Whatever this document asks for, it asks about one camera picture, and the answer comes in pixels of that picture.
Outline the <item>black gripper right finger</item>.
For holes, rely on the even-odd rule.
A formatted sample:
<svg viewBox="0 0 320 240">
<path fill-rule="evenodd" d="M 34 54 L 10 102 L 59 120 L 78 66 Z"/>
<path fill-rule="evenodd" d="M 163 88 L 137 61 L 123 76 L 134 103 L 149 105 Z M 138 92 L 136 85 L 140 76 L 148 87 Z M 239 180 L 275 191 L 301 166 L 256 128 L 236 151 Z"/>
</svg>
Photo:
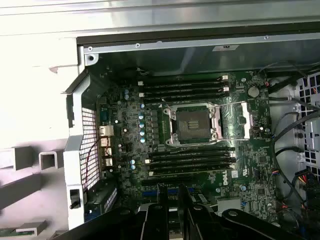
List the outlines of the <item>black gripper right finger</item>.
<svg viewBox="0 0 320 240">
<path fill-rule="evenodd" d="M 301 240 L 302 237 L 241 210 L 215 214 L 195 204 L 184 184 L 179 185 L 178 211 L 184 240 Z"/>
</svg>

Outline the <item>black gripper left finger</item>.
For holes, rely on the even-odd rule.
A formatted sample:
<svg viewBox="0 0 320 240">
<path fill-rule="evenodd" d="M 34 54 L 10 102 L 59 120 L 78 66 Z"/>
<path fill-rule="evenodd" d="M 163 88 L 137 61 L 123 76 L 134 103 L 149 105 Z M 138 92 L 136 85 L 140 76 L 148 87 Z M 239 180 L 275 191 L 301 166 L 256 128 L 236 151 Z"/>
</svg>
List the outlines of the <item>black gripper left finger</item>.
<svg viewBox="0 0 320 240">
<path fill-rule="evenodd" d="M 157 202 L 141 205 L 134 213 L 119 207 L 57 237 L 58 240 L 167 240 L 168 189 L 157 185 Z"/>
</svg>

